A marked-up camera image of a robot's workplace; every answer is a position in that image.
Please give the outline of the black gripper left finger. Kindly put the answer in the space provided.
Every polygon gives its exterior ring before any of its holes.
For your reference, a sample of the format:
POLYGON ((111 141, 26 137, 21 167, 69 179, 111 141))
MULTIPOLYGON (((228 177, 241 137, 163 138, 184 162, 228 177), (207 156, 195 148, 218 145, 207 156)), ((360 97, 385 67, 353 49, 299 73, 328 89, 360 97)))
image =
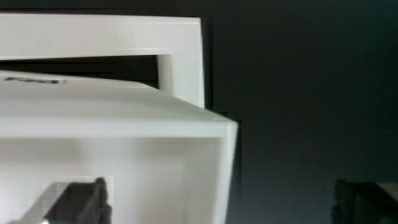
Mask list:
POLYGON ((104 179, 54 182, 13 224, 111 224, 104 179))

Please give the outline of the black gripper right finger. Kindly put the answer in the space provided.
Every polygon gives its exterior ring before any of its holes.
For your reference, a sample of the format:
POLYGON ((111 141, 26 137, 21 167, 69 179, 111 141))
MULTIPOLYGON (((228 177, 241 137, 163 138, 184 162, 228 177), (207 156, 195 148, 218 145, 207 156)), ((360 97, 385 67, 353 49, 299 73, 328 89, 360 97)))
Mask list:
POLYGON ((331 224, 398 224, 398 183, 339 179, 333 202, 331 224))

